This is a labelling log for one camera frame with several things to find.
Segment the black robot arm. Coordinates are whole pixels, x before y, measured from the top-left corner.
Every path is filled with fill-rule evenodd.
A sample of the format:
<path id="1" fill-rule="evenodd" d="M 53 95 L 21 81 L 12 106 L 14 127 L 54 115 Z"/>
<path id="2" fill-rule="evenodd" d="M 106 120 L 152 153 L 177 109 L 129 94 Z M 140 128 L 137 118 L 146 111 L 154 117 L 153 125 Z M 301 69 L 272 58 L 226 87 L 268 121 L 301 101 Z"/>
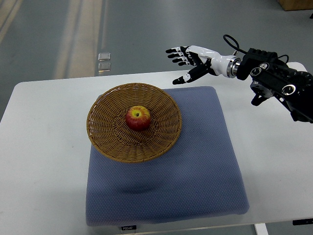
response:
<path id="1" fill-rule="evenodd" d="M 223 39 L 244 54 L 241 62 L 231 65 L 230 71 L 239 80 L 252 78 L 250 88 L 255 93 L 252 105 L 275 97 L 294 121 L 313 122 L 313 76 L 309 72 L 290 68 L 276 52 L 254 48 L 244 51 L 232 36 L 225 34 Z"/>

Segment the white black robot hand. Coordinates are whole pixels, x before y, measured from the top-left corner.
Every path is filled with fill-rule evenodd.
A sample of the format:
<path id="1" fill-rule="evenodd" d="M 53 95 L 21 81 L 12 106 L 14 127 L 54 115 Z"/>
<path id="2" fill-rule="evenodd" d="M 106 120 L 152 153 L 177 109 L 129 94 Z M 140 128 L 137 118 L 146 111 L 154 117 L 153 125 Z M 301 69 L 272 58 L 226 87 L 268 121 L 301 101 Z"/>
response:
<path id="1" fill-rule="evenodd" d="M 234 78 L 241 62 L 241 59 L 235 55 L 223 56 L 216 51 L 199 46 L 174 47 L 166 50 L 166 53 L 168 58 L 179 66 L 193 66 L 185 75 L 175 79 L 174 85 L 191 83 L 206 74 Z"/>

